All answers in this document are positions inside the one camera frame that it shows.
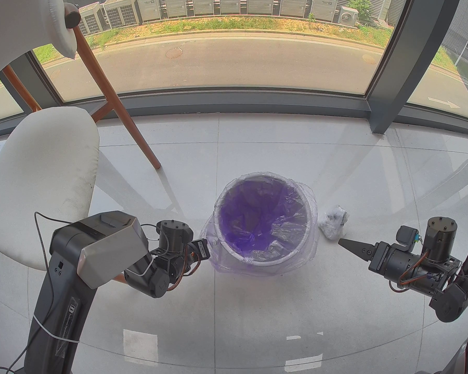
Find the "white cable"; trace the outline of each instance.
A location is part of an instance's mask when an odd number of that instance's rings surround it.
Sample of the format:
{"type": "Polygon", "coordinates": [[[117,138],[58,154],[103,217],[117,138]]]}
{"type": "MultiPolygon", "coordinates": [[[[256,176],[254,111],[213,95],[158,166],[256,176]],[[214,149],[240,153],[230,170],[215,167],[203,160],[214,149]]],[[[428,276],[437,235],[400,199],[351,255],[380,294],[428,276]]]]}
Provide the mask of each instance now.
{"type": "Polygon", "coordinates": [[[144,272],[142,274],[137,274],[137,273],[134,273],[133,271],[131,271],[130,269],[127,269],[126,271],[128,271],[129,273],[132,273],[134,276],[137,276],[137,277],[143,277],[147,271],[149,270],[149,268],[151,267],[151,265],[153,264],[153,260],[154,259],[151,259],[150,263],[149,263],[149,266],[147,267],[146,270],[144,270],[144,272]]]}
{"type": "Polygon", "coordinates": [[[61,337],[58,337],[57,335],[52,334],[47,328],[43,326],[43,324],[36,318],[35,315],[33,315],[33,319],[35,319],[38,325],[42,328],[42,330],[45,331],[47,334],[49,334],[52,338],[55,338],[56,340],[64,340],[66,342],[72,342],[74,344],[80,343],[79,340],[67,340],[66,338],[61,338],[61,337]]]}

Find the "barcode label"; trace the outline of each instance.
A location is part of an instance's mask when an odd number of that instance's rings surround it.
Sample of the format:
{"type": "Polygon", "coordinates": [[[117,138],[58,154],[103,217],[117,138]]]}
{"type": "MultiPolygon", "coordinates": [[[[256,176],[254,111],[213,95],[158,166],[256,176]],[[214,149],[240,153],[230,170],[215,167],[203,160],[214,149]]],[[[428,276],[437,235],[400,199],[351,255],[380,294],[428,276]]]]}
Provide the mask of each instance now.
{"type": "Polygon", "coordinates": [[[205,252],[205,247],[203,246],[203,242],[198,241],[198,246],[200,247],[201,256],[203,258],[206,258],[206,252],[205,252]]]}

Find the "chair backrest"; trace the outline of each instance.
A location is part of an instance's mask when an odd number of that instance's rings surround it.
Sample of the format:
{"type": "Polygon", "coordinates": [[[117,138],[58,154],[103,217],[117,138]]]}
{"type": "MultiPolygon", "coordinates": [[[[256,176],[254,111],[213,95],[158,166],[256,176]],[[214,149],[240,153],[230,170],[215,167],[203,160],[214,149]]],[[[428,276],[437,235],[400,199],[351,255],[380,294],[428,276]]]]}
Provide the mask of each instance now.
{"type": "MultiPolygon", "coordinates": [[[[84,109],[53,107],[28,115],[0,152],[0,252],[45,270],[33,214],[63,221],[88,216],[99,160],[99,133],[84,109]]],[[[52,231],[39,217],[47,260],[52,231]]]]}
{"type": "Polygon", "coordinates": [[[52,43],[74,58],[76,39],[62,0],[0,0],[0,71],[27,51],[52,43]]]}

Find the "gray metal window frame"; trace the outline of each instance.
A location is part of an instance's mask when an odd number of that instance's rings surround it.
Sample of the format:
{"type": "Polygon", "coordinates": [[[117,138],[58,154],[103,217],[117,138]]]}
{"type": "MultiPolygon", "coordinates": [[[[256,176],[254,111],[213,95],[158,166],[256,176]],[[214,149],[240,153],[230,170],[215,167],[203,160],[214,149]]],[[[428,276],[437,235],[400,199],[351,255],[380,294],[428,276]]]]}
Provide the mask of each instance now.
{"type": "MultiPolygon", "coordinates": [[[[468,134],[468,119],[407,103],[437,53],[458,3],[407,0],[364,96],[295,89],[200,88],[123,93],[121,98],[132,116],[200,112],[329,115],[368,119],[371,131],[379,134],[393,122],[468,134]]],[[[11,65],[42,108],[76,105],[91,113],[103,104],[100,98],[64,103],[31,52],[11,65]]],[[[2,82],[24,110],[24,115],[0,121],[0,134],[7,134],[30,110],[6,79],[2,82]]],[[[106,116],[114,117],[113,112],[106,116]]]]}

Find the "crumpled plastic bag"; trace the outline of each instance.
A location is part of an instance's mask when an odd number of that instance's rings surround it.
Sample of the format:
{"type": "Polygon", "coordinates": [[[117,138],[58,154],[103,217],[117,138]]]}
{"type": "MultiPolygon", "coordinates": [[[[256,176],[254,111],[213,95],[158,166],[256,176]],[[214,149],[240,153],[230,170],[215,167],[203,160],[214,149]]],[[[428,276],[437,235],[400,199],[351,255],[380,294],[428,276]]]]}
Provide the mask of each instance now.
{"type": "Polygon", "coordinates": [[[345,223],[347,222],[348,217],[349,214],[345,209],[340,205],[337,205],[333,209],[326,211],[325,214],[317,221],[317,225],[327,239],[338,240],[343,238],[346,234],[345,223]]]}
{"type": "Polygon", "coordinates": [[[230,182],[201,231],[217,271],[269,276],[315,256],[317,203],[312,190],[271,172],[230,182]]]}

